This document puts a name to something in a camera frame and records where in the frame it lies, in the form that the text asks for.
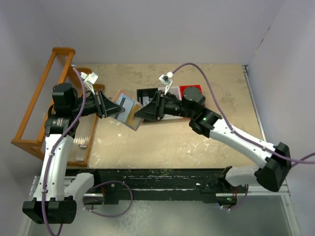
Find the pink leather card holder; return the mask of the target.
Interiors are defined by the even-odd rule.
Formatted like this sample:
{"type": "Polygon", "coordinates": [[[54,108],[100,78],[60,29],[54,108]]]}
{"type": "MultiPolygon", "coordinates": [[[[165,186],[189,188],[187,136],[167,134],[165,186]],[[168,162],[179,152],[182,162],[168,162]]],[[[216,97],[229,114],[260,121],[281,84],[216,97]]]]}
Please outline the pink leather card holder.
{"type": "Polygon", "coordinates": [[[132,99],[125,91],[119,90],[113,99],[113,102],[124,108],[124,111],[115,114],[112,118],[136,131],[143,122],[143,118],[137,118],[134,114],[143,108],[143,105],[132,99]]]}

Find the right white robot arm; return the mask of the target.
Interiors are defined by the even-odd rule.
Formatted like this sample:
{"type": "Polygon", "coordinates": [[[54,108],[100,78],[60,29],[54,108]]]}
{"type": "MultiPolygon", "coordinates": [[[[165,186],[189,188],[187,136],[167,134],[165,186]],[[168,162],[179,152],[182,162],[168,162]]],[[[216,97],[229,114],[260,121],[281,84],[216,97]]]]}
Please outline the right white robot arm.
{"type": "Polygon", "coordinates": [[[162,119],[165,115],[189,118],[189,126],[195,133],[226,144],[255,163],[225,168],[221,178],[231,186],[260,184],[269,191],[278,192],[292,167],[286,144],[268,143],[228,124],[221,115],[205,106],[205,97],[196,87],[185,88],[182,99],[157,91],[151,102],[134,115],[149,121],[162,119]]]}

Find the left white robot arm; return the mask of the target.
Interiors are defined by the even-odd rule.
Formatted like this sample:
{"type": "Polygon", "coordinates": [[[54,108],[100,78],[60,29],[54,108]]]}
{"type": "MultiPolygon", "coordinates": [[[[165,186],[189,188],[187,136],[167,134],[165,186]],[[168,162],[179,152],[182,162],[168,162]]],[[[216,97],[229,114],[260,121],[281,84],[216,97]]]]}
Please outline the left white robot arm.
{"type": "Polygon", "coordinates": [[[74,143],[80,117],[97,115],[106,118],[124,112],[101,90],[78,97],[70,83],[53,87],[53,105],[45,122],[45,155],[40,179],[32,200],[23,203],[22,211],[37,224],[71,224],[84,194],[94,184],[94,176],[78,174],[65,185],[68,157],[74,143]]]}

